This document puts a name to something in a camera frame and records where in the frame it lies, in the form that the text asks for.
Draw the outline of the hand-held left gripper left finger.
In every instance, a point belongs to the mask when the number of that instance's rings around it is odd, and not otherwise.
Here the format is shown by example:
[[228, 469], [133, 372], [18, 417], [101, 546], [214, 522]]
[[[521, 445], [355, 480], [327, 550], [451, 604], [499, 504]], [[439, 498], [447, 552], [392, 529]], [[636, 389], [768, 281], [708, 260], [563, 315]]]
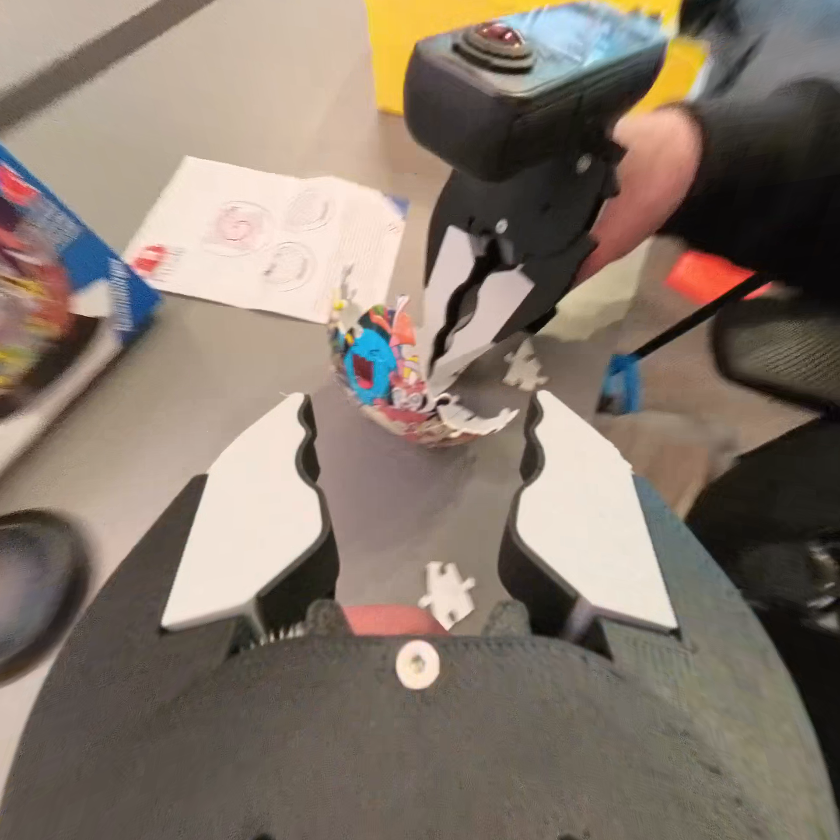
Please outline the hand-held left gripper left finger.
[[298, 636], [309, 607], [334, 597], [340, 556], [319, 487], [317, 434], [310, 396], [292, 393], [216, 458], [163, 630], [229, 619], [254, 636]]

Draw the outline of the partly built puzzle ball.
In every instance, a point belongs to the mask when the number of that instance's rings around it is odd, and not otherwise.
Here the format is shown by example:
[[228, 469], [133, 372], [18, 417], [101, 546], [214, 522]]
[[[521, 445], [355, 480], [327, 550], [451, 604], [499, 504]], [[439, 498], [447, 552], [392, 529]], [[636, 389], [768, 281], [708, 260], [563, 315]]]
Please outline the partly built puzzle ball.
[[362, 309], [350, 284], [352, 273], [352, 265], [344, 267], [332, 293], [328, 334], [336, 380], [362, 415], [399, 438], [430, 448], [466, 444], [512, 424], [518, 410], [506, 407], [485, 417], [456, 395], [434, 395], [407, 311], [410, 297], [399, 296], [393, 306]]

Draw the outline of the white puzzle piece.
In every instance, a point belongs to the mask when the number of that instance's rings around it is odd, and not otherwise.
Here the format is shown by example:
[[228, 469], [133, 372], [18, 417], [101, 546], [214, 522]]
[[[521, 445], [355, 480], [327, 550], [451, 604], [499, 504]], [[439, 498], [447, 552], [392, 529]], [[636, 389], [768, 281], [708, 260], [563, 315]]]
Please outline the white puzzle piece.
[[475, 585], [475, 579], [463, 577], [455, 563], [430, 562], [425, 568], [426, 591], [417, 606], [451, 631], [476, 610], [471, 594]]
[[529, 393], [548, 384], [550, 378], [543, 372], [542, 363], [530, 337], [521, 341], [515, 350], [506, 353], [503, 360], [507, 369], [502, 377], [502, 384]]

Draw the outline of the person's right hand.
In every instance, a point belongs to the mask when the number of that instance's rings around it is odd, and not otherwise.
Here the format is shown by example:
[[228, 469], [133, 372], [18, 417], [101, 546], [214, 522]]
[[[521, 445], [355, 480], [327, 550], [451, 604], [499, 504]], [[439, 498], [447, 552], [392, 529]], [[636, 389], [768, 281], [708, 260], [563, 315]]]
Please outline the person's right hand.
[[667, 222], [686, 199], [700, 165], [700, 126], [684, 102], [627, 114], [613, 141], [625, 152], [616, 170], [618, 191], [595, 220], [595, 248], [575, 284], [632, 253]]

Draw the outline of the blue puzzle box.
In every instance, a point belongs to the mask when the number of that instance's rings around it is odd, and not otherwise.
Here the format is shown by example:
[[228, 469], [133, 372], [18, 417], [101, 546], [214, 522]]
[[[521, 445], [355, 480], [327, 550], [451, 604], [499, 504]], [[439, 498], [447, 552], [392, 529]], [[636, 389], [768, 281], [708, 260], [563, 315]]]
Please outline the blue puzzle box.
[[151, 326], [161, 295], [1, 147], [1, 470]]

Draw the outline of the white instruction sheet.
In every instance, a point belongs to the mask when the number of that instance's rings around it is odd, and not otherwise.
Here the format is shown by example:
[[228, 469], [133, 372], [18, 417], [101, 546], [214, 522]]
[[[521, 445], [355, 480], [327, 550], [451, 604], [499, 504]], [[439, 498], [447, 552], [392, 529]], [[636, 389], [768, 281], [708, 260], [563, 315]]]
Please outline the white instruction sheet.
[[186, 156], [123, 253], [153, 288], [325, 324], [385, 303], [409, 202]]

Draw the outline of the red canister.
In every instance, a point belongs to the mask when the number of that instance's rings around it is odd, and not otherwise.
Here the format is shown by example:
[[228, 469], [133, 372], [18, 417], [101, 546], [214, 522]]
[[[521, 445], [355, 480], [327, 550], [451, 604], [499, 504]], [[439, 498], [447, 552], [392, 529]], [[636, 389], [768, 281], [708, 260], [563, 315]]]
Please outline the red canister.
[[705, 306], [753, 275], [751, 269], [726, 259], [688, 250], [681, 254], [665, 279], [668, 289], [697, 306]]

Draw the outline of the black ball stand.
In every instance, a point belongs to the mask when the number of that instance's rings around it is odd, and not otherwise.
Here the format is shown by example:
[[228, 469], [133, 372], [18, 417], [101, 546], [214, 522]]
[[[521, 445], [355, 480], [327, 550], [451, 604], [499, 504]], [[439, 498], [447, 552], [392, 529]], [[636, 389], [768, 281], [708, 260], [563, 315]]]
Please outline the black ball stand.
[[88, 543], [59, 513], [27, 509], [1, 517], [1, 681], [49, 654], [72, 624], [90, 583]]

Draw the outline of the yellow plastic bin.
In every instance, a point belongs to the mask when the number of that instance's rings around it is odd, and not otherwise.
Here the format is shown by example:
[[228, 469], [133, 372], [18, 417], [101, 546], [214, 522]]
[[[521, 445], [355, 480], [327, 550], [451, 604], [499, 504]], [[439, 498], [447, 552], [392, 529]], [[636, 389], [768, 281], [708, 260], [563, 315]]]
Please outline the yellow plastic bin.
[[[418, 40], [491, 18], [562, 4], [562, 1], [366, 1], [377, 108], [403, 115], [404, 78]], [[674, 35], [656, 82], [631, 113], [651, 112], [696, 95], [707, 74], [710, 45], [702, 38], [676, 34], [680, 2], [610, 1], [609, 5], [623, 11], [640, 8], [647, 14], [660, 14]]]

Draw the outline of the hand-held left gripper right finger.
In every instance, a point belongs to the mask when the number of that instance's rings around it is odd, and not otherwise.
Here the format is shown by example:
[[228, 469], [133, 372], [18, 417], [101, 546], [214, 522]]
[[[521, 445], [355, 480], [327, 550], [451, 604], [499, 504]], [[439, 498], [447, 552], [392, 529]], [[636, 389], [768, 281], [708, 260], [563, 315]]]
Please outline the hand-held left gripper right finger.
[[521, 486], [498, 555], [506, 592], [539, 636], [586, 638], [609, 620], [672, 635], [679, 624], [617, 448], [548, 391], [524, 422]]

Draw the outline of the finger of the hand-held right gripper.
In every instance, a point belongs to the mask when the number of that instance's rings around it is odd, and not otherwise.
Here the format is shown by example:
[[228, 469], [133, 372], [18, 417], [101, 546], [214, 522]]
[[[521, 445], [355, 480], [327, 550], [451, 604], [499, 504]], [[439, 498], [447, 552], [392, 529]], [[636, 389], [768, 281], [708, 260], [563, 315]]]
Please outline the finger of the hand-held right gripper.
[[427, 267], [423, 369], [462, 370], [487, 350], [487, 307], [480, 300], [487, 276], [487, 237], [450, 225]]
[[449, 333], [443, 354], [432, 363], [428, 391], [438, 396], [455, 383], [461, 372], [500, 341], [499, 334], [534, 288], [519, 269], [494, 272], [478, 288], [469, 319]]

